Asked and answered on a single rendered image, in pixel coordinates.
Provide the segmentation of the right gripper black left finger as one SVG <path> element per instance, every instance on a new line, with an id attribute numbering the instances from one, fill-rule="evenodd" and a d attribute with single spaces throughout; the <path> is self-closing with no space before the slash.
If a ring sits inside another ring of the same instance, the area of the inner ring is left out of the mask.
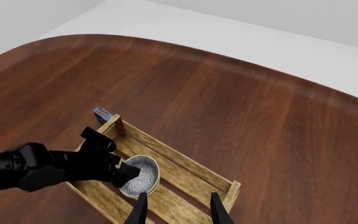
<path id="1" fill-rule="evenodd" d="M 135 202 L 131 213 L 127 217 L 125 224 L 145 224 L 147 218 L 148 201 L 147 194 L 142 192 Z"/>

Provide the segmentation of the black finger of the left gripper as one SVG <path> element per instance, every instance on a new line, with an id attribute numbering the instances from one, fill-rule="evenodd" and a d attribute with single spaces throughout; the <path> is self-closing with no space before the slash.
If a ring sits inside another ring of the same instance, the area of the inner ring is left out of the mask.
<path id="1" fill-rule="evenodd" d="M 122 162 L 119 168 L 113 169 L 113 186 L 115 188 L 122 188 L 130 180 L 135 179 L 140 174 L 138 167 L 130 166 Z"/>

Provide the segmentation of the wooden slat tray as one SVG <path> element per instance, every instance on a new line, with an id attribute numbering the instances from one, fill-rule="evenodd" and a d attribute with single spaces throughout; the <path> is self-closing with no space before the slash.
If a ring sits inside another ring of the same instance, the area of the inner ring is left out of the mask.
<path id="1" fill-rule="evenodd" d="M 221 177 L 123 121 L 117 114 L 104 123 L 98 132 L 113 139 L 118 152 L 125 156 L 150 156 L 156 160 L 160 168 L 160 180 L 172 184 L 209 210 L 211 194 L 216 192 L 230 214 L 239 194 L 239 182 Z M 124 200 L 127 194 L 116 194 L 102 182 L 91 180 L 69 182 L 67 185 L 113 224 L 124 223 L 133 209 Z M 148 209 L 167 223 L 213 223 L 209 213 L 203 212 L 162 184 L 148 197 Z"/>

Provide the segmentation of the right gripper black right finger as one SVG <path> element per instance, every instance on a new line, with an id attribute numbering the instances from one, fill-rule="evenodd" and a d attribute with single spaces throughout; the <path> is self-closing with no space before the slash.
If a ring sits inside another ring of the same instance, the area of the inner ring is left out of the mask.
<path id="1" fill-rule="evenodd" d="M 213 224 L 234 224 L 216 192 L 211 194 L 210 210 Z"/>

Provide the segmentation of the small blue printed box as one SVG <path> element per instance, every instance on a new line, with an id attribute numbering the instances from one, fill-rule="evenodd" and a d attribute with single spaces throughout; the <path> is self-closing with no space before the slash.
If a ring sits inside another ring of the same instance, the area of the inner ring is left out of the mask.
<path id="1" fill-rule="evenodd" d="M 99 121 L 101 124 L 107 123 L 114 116 L 113 114 L 99 106 L 93 110 L 93 113 L 97 121 Z"/>

